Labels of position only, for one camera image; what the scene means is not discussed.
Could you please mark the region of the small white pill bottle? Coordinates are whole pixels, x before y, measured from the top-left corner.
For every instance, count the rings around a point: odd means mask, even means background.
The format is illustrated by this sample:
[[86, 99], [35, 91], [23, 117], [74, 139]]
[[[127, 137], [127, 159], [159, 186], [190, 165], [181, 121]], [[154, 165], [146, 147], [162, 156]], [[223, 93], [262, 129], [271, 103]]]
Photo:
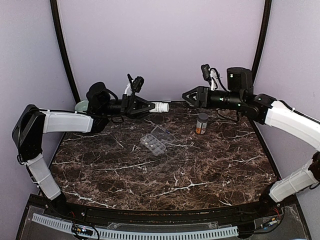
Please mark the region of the small white pill bottle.
[[168, 113], [170, 110], [170, 106], [167, 102], [152, 102], [154, 104], [154, 108], [151, 109], [150, 113]]

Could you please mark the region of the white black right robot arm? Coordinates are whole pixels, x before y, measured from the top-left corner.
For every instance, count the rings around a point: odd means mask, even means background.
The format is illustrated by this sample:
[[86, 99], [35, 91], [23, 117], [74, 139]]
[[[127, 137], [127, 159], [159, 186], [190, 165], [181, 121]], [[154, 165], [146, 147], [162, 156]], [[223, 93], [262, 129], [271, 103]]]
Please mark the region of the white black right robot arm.
[[201, 66], [202, 76], [209, 87], [198, 86], [182, 94], [196, 108], [233, 110], [261, 125], [282, 130], [312, 146], [316, 152], [301, 168], [270, 184], [255, 205], [255, 213], [266, 217], [275, 204], [312, 185], [320, 184], [320, 122], [290, 107], [285, 101], [267, 94], [254, 94], [252, 71], [230, 67], [227, 87], [218, 89], [220, 75], [208, 64]]

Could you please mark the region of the orange pill bottle grey cap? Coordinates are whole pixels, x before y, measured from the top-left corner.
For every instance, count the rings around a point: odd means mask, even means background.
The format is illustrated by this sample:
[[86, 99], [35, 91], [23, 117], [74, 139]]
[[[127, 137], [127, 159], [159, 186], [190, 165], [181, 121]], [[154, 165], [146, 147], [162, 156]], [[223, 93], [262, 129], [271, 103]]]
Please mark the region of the orange pill bottle grey cap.
[[203, 135], [206, 132], [208, 120], [209, 116], [206, 113], [202, 112], [198, 114], [195, 128], [195, 132], [198, 135]]

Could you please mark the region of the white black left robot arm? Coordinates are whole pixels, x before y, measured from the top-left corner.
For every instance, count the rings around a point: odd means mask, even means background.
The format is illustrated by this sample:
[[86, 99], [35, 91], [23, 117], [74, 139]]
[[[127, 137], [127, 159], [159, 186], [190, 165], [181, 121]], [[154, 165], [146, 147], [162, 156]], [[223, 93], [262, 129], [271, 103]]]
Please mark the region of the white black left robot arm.
[[17, 160], [25, 165], [33, 182], [49, 199], [51, 210], [60, 218], [67, 218], [71, 213], [65, 203], [65, 195], [46, 164], [43, 157], [43, 135], [48, 133], [89, 133], [102, 132], [115, 118], [143, 118], [156, 111], [157, 104], [136, 95], [143, 85], [142, 78], [130, 80], [131, 93], [118, 98], [103, 82], [93, 84], [86, 94], [87, 109], [65, 111], [40, 109], [29, 104], [24, 109], [13, 131], [12, 139], [17, 147]]

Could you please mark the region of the clear plastic pill organizer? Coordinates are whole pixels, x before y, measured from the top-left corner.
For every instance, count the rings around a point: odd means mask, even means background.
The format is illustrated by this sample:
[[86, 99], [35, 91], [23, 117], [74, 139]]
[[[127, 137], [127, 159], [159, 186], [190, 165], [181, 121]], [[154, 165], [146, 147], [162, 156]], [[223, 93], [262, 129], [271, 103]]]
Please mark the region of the clear plastic pill organizer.
[[166, 144], [171, 144], [176, 137], [167, 129], [156, 126], [150, 133], [146, 134], [140, 139], [140, 143], [145, 146], [155, 156], [164, 154], [166, 151]]

